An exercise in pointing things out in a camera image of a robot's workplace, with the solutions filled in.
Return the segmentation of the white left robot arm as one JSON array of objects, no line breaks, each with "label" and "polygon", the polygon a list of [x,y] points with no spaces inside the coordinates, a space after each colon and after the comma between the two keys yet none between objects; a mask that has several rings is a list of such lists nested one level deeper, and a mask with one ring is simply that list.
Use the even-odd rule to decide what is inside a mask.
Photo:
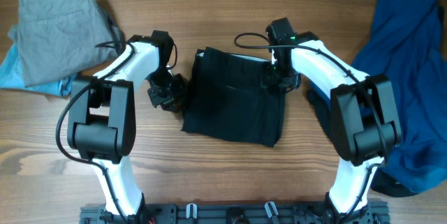
[{"label": "white left robot arm", "polygon": [[68,119],[68,145],[79,153],[76,161],[95,169],[106,197],[103,207],[82,209],[80,222],[154,223],[130,162],[136,136],[134,93],[148,81],[152,105],[178,113],[186,100],[187,80],[173,74],[168,63],[177,47],[166,31],[101,43],[113,45],[121,46],[122,53],[95,75],[77,77],[61,114]]}]

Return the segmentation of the black shorts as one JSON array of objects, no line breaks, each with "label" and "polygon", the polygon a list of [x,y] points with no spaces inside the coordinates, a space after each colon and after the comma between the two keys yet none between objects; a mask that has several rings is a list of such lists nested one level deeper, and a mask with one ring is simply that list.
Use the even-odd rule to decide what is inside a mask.
[{"label": "black shorts", "polygon": [[278,85],[264,84],[268,65],[211,47],[198,50],[182,130],[273,147],[281,138],[286,98]]}]

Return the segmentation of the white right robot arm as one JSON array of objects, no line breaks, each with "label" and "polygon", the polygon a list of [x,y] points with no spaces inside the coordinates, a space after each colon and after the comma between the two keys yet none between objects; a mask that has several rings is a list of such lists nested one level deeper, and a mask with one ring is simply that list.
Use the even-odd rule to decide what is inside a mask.
[{"label": "white right robot arm", "polygon": [[340,159],[323,220],[362,218],[369,210],[367,192],[375,172],[387,166],[390,150],[402,139],[391,81],[348,65],[311,32],[268,29],[265,39],[274,72],[304,75],[330,104],[330,140]]}]

